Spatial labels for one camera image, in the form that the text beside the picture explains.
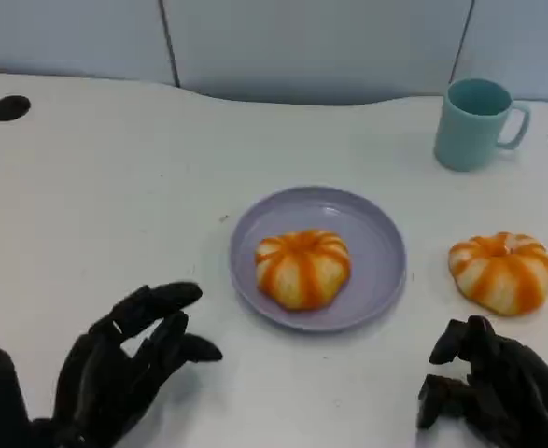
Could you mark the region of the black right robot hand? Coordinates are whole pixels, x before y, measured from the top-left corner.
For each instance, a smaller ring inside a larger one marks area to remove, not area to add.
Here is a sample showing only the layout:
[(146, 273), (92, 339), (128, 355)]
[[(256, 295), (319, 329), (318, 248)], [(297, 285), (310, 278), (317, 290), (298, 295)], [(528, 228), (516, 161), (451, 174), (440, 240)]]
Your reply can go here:
[(417, 397), (419, 430), (447, 417), (464, 420), (495, 447), (548, 447), (548, 365), (534, 350), (472, 315), (448, 322), (429, 363), (455, 358), (468, 362), (471, 372), (466, 381), (426, 376)]

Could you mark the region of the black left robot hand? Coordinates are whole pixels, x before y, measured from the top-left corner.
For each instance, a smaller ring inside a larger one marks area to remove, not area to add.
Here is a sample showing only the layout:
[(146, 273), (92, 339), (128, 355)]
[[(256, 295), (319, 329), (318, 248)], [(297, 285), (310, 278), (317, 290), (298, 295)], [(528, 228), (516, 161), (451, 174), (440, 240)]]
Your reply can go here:
[(184, 310), (202, 295), (190, 281), (142, 286), (77, 338), (56, 389), (58, 446), (115, 446), (175, 372), (222, 359), (212, 342), (187, 331)]

